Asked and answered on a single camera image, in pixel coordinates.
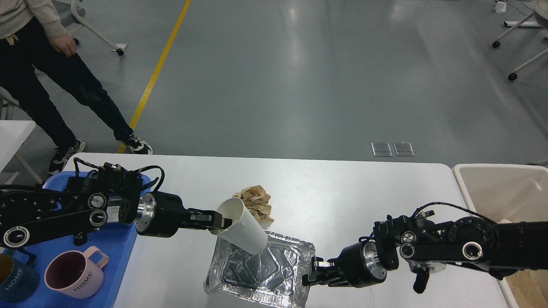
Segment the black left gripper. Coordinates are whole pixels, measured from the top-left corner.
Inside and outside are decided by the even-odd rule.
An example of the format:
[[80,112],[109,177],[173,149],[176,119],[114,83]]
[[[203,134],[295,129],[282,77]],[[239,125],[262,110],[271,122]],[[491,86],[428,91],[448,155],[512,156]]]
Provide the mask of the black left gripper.
[[141,204],[143,208],[136,220],[136,230],[140,236],[169,238],[183,224],[186,229],[219,234],[233,224],[233,219],[214,210],[184,209],[182,199],[170,193],[145,193]]

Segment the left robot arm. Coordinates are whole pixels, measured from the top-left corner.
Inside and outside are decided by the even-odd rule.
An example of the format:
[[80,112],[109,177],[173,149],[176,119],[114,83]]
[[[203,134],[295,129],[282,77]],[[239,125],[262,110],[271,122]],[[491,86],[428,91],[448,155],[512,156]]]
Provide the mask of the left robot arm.
[[135,224],[137,234],[169,238],[179,229],[221,232],[234,220],[214,210],[185,208],[178,195],[161,192],[165,173],[158,165],[128,170],[74,159],[75,174],[63,191],[25,185],[1,186],[1,246],[22,249],[65,236],[76,245],[102,228],[117,207],[117,222]]

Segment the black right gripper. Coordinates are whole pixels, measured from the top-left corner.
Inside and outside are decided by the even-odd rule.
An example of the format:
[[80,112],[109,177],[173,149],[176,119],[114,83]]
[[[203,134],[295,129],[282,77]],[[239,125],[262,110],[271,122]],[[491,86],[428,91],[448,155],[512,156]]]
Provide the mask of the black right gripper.
[[387,270],[382,266],[375,242],[360,242],[342,250],[339,257],[311,258],[310,274],[303,275],[302,285],[364,288],[383,283]]

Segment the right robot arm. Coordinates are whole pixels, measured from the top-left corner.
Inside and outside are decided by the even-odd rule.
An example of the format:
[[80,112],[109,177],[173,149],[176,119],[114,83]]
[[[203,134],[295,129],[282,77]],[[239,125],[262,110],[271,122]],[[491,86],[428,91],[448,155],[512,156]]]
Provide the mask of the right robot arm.
[[416,279],[413,290],[425,291],[432,273],[446,265],[485,272],[495,279],[519,270],[546,270],[547,222],[497,223],[463,209],[467,217],[435,223],[423,205],[411,214],[375,222],[369,236],[344,248],[336,258],[313,257],[303,285],[364,288],[383,283],[405,259]]

